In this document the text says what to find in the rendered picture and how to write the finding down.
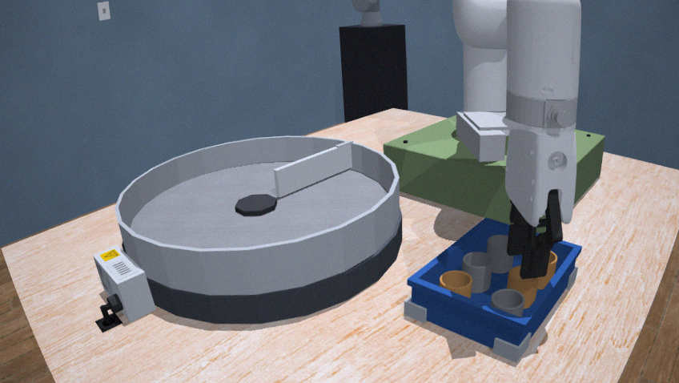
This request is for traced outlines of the blue open-top crate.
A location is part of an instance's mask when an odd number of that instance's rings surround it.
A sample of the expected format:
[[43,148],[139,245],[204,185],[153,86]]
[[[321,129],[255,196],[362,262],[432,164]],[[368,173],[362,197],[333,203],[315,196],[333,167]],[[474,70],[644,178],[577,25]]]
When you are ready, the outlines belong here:
[[492,349],[496,337],[519,346],[528,333],[533,336],[567,288],[582,246],[563,240],[554,244],[551,251],[557,255],[555,275],[544,289],[537,289],[535,301],[529,308],[524,308],[522,317],[489,306],[492,294],[507,288],[508,272],[492,272],[490,288],[482,293],[471,293],[471,298],[440,287],[443,273],[462,271],[466,254],[486,253],[488,238],[508,236],[509,225],[485,217],[407,278],[407,285],[412,287],[412,303],[427,309],[426,321]]

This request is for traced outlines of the bronze bushing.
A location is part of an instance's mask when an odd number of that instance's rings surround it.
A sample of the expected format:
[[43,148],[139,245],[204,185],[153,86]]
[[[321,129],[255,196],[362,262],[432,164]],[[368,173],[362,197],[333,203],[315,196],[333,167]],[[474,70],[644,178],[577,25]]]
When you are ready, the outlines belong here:
[[510,269],[508,273],[507,288],[514,289],[522,293],[525,298],[524,308],[529,308],[536,299],[536,292],[540,277],[522,280],[520,277],[520,267],[521,265]]
[[548,270],[546,276],[540,277],[539,278],[539,283],[538,283],[538,288],[537,289],[544,289],[544,287],[547,285],[547,283],[552,279],[553,275],[555,274],[556,271],[556,262],[557,262],[557,255],[554,252],[550,252],[550,257],[549,257],[549,262],[548,262]]
[[457,270],[448,271],[441,275],[440,287],[471,298],[472,277],[466,272]]

